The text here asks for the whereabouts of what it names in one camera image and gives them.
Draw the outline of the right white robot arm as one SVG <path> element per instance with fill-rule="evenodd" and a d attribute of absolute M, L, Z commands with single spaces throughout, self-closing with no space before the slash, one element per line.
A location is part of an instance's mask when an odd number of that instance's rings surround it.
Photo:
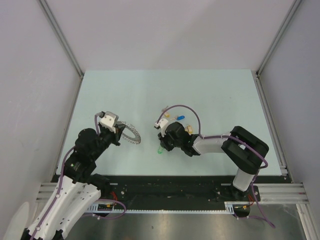
<path fill-rule="evenodd" d="M 259 171 L 268 167 L 265 160 L 269 146 L 241 126 L 235 126 L 229 133 L 222 135 L 202 136 L 188 133 L 179 122 L 156 122 L 160 130 L 160 146 L 172 151 L 181 149 L 187 156 L 200 156 L 211 153 L 226 154 L 238 167 L 229 188 L 231 198 L 242 201 L 249 194 L 249 187 Z"/>

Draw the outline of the green tag key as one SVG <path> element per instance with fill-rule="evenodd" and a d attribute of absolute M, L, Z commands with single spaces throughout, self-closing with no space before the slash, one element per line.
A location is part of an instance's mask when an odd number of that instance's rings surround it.
<path fill-rule="evenodd" d="M 163 151 L 164 151 L 164 148 L 160 145 L 159 148 L 158 148 L 158 150 L 157 150 L 157 153 L 158 153 L 158 154 L 162 154 Z"/>

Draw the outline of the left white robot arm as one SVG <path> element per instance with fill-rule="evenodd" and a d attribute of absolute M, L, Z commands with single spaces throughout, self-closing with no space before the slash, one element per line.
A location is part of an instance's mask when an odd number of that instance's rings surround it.
<path fill-rule="evenodd" d="M 100 132 L 86 128 L 79 132 L 67 152 L 57 185 L 34 222 L 24 229 L 23 240 L 64 240 L 90 205 L 110 196 L 110 181 L 92 174 L 96 160 L 110 146 L 120 145 L 124 124 L 113 130 L 100 126 Z"/>

